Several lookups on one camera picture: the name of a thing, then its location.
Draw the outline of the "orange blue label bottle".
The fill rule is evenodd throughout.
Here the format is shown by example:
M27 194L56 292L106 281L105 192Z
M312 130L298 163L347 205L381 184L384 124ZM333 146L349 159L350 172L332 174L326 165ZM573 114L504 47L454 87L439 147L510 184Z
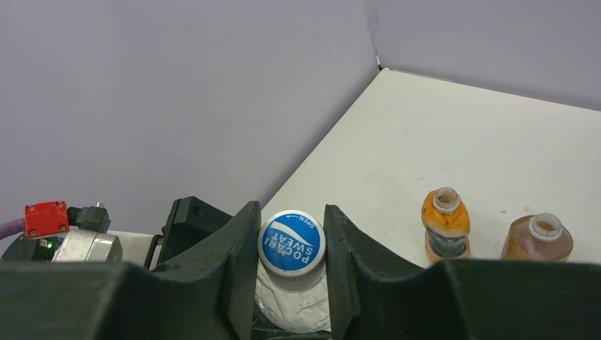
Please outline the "orange blue label bottle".
M467 259L471 254L471 220L461 196L450 187L428 193L421 208L425 253L431 264Z

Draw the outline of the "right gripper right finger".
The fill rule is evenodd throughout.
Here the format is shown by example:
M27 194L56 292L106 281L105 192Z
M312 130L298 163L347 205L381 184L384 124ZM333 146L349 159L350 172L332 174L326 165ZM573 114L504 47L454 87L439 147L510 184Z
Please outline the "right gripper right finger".
M599 339L600 267L445 260L421 268L325 207L334 339Z

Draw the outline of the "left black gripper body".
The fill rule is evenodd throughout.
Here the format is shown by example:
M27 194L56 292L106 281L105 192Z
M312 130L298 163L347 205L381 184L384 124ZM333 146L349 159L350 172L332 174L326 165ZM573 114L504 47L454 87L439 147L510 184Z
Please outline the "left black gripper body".
M176 199L161 232L153 236L145 268L169 260L225 226L232 215L195 196Z

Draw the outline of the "gold red label bottle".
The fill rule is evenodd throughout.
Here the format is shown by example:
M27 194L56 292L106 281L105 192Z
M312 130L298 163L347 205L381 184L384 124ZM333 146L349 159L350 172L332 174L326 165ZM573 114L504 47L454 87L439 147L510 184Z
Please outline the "gold red label bottle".
M502 260L566 262L573 250L571 233L551 213L527 215L509 227Z

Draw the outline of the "clear bottle blue cap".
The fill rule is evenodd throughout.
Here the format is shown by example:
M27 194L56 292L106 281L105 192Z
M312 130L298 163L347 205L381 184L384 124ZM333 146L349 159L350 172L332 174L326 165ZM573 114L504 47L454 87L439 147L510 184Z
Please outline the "clear bottle blue cap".
M274 285L260 266L255 301L260 312L283 330L297 334L331 330L326 278L308 291L290 293Z

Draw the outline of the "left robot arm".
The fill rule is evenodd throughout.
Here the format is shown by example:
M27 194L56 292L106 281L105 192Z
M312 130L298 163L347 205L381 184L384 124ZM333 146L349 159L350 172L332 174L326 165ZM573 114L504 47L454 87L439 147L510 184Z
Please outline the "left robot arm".
M152 270L225 226L231 215L190 196L176 199L156 234L111 231L105 205L82 208L57 200L25 206L24 216L1 225L15 236L3 261L127 261Z

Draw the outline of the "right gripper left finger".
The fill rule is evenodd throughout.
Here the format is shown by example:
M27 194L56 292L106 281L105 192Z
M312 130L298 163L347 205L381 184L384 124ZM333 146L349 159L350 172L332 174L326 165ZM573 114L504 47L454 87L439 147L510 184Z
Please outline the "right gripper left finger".
M1 265L2 339L249 339L259 202L154 269L127 262Z

